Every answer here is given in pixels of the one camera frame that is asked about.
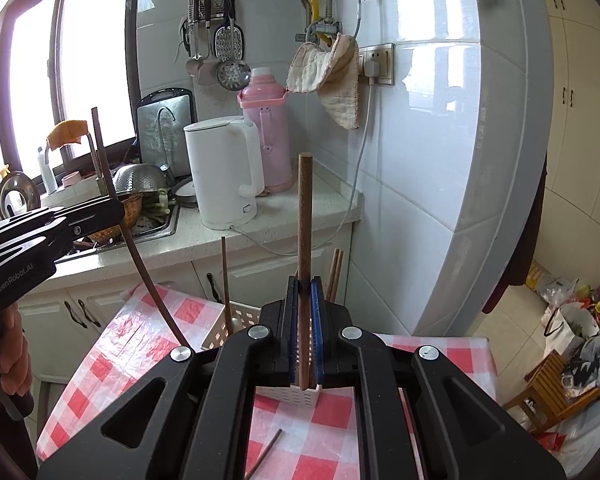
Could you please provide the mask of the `person's left hand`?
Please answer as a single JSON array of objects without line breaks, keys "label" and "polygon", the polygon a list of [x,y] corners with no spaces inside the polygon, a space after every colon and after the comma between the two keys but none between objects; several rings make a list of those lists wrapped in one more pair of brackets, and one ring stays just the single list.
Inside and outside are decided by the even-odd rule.
[{"label": "person's left hand", "polygon": [[0,315],[0,376],[2,390],[8,396],[24,396],[31,388],[31,358],[16,304]]}]

